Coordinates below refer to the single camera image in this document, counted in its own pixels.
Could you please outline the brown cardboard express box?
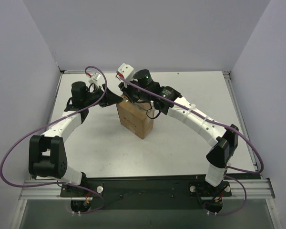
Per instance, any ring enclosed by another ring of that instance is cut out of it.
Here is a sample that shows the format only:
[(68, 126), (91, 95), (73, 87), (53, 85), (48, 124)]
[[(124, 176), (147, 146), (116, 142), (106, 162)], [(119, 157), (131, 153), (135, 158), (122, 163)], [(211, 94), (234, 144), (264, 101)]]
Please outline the brown cardboard express box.
[(121, 95), (123, 101), (116, 104), (120, 123), (140, 139), (145, 139), (153, 128), (154, 110), (148, 103), (132, 103)]

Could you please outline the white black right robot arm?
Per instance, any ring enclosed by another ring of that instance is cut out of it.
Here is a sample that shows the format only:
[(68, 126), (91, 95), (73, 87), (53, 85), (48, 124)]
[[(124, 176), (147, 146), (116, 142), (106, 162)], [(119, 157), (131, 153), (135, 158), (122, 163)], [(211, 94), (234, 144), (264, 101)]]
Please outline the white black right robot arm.
[(217, 126), (214, 120), (191, 104), (177, 90), (170, 86), (161, 86), (155, 82), (149, 70), (119, 69), (117, 77), (122, 82), (120, 90), (132, 103), (147, 102), (153, 109), (164, 115), (182, 122), (210, 146), (211, 150), (206, 155), (209, 168), (205, 180), (213, 187), (218, 186), (224, 179), (230, 158), (238, 146), (237, 126), (228, 128)]

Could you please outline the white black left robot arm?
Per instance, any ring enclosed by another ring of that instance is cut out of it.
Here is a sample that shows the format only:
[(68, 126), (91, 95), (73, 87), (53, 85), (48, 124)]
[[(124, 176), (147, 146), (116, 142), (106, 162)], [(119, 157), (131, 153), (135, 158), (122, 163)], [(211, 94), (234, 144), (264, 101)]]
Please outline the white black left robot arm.
[(81, 81), (71, 85), (71, 94), (62, 120), (42, 135), (33, 135), (30, 138), (29, 173), (72, 184), (72, 192), (77, 196), (84, 196), (88, 192), (86, 175), (68, 165), (64, 143), (85, 121), (90, 105), (107, 107), (122, 102), (123, 98), (107, 89), (105, 84), (90, 91), (86, 83)]

